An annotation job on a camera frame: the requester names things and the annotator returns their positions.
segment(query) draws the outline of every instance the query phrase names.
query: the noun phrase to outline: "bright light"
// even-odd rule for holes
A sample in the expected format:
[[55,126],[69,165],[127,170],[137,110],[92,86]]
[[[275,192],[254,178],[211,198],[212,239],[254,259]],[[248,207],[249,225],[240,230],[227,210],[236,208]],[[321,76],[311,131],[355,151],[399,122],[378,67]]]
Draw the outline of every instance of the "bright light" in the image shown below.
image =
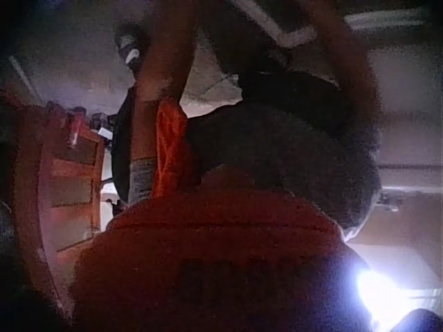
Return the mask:
[[390,330],[407,315],[411,308],[408,299],[388,277],[373,271],[359,275],[359,292],[372,319],[383,329]]

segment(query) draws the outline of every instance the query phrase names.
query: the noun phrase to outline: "black pants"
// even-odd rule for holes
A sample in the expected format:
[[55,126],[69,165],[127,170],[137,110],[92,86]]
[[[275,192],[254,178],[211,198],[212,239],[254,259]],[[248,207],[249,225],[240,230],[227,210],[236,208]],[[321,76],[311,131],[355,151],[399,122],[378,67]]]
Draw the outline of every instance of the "black pants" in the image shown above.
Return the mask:
[[[339,137],[352,119],[352,108],[341,91],[332,83],[308,73],[275,71],[264,74],[249,71],[239,75],[239,86],[242,88],[243,102],[265,104],[288,112],[331,137]],[[117,193],[124,202],[127,202],[129,191],[134,99],[135,88],[132,87],[116,116],[111,149],[112,177]],[[189,128],[195,130],[198,121],[210,116],[211,113],[191,118]]]

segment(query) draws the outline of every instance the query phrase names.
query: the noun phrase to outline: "orange cloth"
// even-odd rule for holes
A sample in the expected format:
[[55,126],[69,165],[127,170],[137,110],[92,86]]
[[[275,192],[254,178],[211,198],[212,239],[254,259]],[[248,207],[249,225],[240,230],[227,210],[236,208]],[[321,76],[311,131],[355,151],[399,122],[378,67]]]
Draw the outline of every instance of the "orange cloth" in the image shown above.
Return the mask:
[[268,331],[331,331],[327,322],[292,324],[307,315],[314,323],[365,315],[356,290],[362,268],[338,227],[309,202],[190,190],[120,214],[82,253],[71,290],[84,331],[257,331],[250,325],[259,317],[287,324]]
[[157,171],[152,197],[169,195],[197,184],[195,160],[186,141],[188,118],[180,105],[162,101],[157,115]]

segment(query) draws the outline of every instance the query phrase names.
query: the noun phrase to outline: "person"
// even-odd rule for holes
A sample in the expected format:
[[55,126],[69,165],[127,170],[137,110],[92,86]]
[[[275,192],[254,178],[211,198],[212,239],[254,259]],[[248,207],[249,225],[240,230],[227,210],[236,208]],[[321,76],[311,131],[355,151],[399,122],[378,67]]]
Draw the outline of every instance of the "person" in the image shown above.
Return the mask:
[[160,1],[129,117],[129,208],[76,266],[81,329],[370,331],[356,288],[368,267],[344,236],[364,224],[380,189],[377,85],[336,9],[294,1],[340,90],[302,73],[286,82],[300,79],[312,100],[322,96],[318,84],[345,96],[351,107],[342,113],[320,103],[297,110],[306,100],[291,109],[278,89],[266,96],[266,79],[251,85],[253,70],[241,79],[240,103],[186,119],[179,100],[199,1]]

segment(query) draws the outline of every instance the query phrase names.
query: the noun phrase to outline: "wooden chair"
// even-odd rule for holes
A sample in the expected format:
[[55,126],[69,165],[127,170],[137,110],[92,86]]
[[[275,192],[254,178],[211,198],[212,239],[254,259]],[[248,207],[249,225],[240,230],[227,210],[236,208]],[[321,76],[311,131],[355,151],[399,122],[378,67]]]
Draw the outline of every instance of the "wooden chair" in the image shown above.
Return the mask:
[[102,138],[56,104],[21,107],[14,213],[31,285],[69,318],[69,283],[80,253],[100,231]]

